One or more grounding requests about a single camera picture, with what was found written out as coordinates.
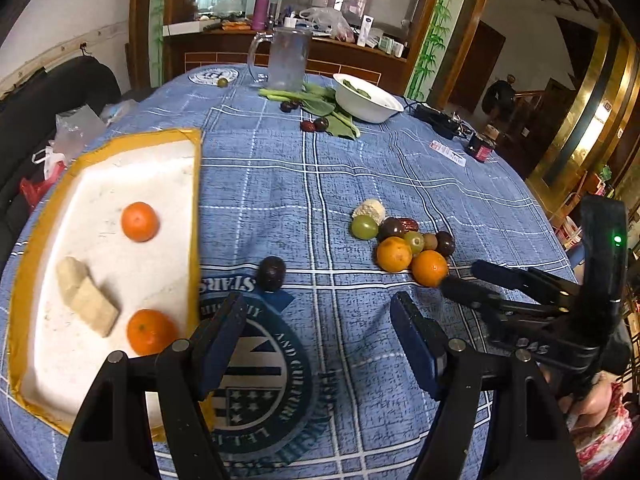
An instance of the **person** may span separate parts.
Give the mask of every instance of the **person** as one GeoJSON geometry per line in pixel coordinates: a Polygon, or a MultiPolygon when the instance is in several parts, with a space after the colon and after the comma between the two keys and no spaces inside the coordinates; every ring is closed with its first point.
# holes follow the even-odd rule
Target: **person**
{"type": "Polygon", "coordinates": [[[573,422],[569,427],[583,480],[595,479],[615,458],[633,430],[625,395],[618,378],[600,372],[590,393],[578,402],[571,397],[558,401],[560,410],[573,422]]]}
{"type": "Polygon", "coordinates": [[[513,84],[516,82],[514,75],[509,74],[507,81],[502,79],[493,83],[482,99],[482,111],[489,116],[489,124],[496,119],[508,121],[515,109],[516,92],[513,84]]]}

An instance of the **hand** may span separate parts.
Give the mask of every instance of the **hand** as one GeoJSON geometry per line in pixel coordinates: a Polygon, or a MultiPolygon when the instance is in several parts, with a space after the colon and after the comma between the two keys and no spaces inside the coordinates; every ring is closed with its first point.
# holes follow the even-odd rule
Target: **hand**
{"type": "Polygon", "coordinates": [[[615,381],[614,375],[601,372],[598,375],[598,382],[593,385],[583,400],[574,402],[573,396],[567,396],[558,401],[558,406],[563,413],[578,417],[574,427],[570,430],[572,434],[595,428],[602,422],[609,411],[612,394],[611,383],[615,381]]]}

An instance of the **printed emblem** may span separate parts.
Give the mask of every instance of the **printed emblem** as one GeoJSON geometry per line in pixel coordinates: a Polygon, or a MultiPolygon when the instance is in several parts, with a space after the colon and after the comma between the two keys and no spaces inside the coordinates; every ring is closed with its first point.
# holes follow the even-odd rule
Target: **printed emblem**
{"type": "Polygon", "coordinates": [[[244,295],[246,325],[212,394],[213,441],[230,471],[247,476],[286,466],[313,446],[327,427],[335,378],[312,372],[281,318],[292,296],[263,292],[251,276],[204,278],[200,317],[212,317],[232,290],[244,295]]]}
{"type": "Polygon", "coordinates": [[[189,74],[189,79],[199,85],[218,85],[218,79],[224,77],[230,83],[238,78],[238,70],[233,68],[216,68],[209,66],[199,72],[189,74]]]}

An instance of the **black sofa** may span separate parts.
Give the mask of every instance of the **black sofa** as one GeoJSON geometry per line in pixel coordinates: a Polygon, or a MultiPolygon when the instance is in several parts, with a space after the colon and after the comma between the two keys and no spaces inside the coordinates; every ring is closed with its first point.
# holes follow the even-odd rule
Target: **black sofa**
{"type": "MultiPolygon", "coordinates": [[[[18,183],[22,177],[43,179],[42,165],[34,165],[31,155],[55,136],[56,114],[87,104],[99,115],[105,105],[128,97],[107,66],[82,56],[39,70],[0,101],[0,274],[29,218],[18,183]]],[[[44,480],[1,421],[0,478],[44,480]]]]}

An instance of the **wooden door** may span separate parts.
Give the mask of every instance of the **wooden door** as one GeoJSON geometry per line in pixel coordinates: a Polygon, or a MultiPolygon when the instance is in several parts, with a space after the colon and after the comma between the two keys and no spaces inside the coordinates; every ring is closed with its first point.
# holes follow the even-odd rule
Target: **wooden door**
{"type": "Polygon", "coordinates": [[[478,23],[478,30],[471,42],[469,53],[466,55],[449,102],[473,113],[494,71],[505,39],[500,32],[489,27],[485,22],[478,23]]]}

